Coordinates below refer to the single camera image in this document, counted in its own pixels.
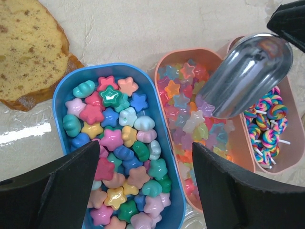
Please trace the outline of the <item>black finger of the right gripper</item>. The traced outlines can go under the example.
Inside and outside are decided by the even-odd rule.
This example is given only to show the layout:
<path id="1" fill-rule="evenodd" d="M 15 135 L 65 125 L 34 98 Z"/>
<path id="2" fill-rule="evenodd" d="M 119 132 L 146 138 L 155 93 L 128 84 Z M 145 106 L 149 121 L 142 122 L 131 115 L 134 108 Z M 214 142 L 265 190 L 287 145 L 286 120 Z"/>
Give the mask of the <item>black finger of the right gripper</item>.
<path id="1" fill-rule="evenodd" d="M 280 5 L 272 14 L 267 28 L 305 51 L 305 0 Z"/>

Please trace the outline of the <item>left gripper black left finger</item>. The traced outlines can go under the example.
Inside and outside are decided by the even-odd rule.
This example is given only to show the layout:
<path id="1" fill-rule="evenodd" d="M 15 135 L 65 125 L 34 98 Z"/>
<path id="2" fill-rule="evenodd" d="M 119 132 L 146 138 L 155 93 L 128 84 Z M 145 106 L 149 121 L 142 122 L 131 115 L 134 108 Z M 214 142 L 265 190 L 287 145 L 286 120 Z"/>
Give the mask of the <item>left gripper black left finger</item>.
<path id="1" fill-rule="evenodd" d="M 41 167 L 1 181 L 2 229 L 80 229 L 99 160 L 91 141 Z"/>

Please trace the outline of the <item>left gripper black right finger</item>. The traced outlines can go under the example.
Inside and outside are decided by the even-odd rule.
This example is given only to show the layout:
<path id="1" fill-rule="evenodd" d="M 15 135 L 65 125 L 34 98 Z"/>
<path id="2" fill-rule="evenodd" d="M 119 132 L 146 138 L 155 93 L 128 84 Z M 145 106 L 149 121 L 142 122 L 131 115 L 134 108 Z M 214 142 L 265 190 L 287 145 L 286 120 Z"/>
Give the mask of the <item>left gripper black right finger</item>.
<path id="1" fill-rule="evenodd" d="M 195 171 L 209 229 L 303 229 L 305 189 L 265 178 L 193 143 Z"/>

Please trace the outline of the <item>silver metal scoop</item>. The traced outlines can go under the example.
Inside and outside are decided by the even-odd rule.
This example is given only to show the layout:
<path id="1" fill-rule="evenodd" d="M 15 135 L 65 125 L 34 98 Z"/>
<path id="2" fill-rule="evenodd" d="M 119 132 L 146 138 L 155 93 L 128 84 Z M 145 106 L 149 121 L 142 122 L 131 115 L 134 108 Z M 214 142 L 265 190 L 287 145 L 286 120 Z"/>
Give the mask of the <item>silver metal scoop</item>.
<path id="1" fill-rule="evenodd" d="M 235 117 L 256 103 L 288 74 L 293 63 L 289 42 L 259 33 L 240 39 L 199 91 L 214 107 L 212 116 Z"/>

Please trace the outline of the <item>pink tray of lollipops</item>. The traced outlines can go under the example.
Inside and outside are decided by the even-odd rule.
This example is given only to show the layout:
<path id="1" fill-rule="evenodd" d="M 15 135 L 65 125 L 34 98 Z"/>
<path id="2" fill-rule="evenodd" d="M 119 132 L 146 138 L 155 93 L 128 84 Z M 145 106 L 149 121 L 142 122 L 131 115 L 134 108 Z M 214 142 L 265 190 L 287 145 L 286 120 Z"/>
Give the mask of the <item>pink tray of lollipops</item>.
<path id="1" fill-rule="evenodd" d="M 255 109 L 256 118 L 236 116 L 233 139 L 240 140 L 234 161 L 257 172 L 280 174 L 305 155 L 305 132 L 288 78 L 284 78 Z"/>

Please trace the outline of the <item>blue tray of star candies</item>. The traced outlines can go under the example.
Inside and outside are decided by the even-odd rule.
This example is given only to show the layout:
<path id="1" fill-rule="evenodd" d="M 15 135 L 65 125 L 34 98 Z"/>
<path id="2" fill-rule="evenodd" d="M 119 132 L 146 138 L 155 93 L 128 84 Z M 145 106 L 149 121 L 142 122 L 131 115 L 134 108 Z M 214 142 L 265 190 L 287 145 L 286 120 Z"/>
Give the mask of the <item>blue tray of star candies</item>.
<path id="1" fill-rule="evenodd" d="M 100 146 L 93 179 L 105 194 L 90 205 L 85 229 L 179 229 L 185 197 L 153 81 L 110 63 L 77 69 L 58 84 L 53 113 L 64 154 Z"/>

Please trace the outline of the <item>orange tray of gummy stars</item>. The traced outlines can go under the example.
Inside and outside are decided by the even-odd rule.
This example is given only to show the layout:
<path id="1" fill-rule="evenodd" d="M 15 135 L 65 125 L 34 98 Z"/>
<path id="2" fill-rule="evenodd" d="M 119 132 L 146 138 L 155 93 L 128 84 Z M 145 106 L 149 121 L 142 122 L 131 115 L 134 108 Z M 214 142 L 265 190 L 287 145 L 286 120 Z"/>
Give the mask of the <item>orange tray of gummy stars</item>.
<path id="1" fill-rule="evenodd" d="M 212 109 L 196 96 L 221 64 L 219 54 L 205 48 L 176 50 L 157 64 L 154 80 L 187 202 L 202 211 L 193 169 L 192 144 L 255 171 L 244 117 L 212 117 Z"/>

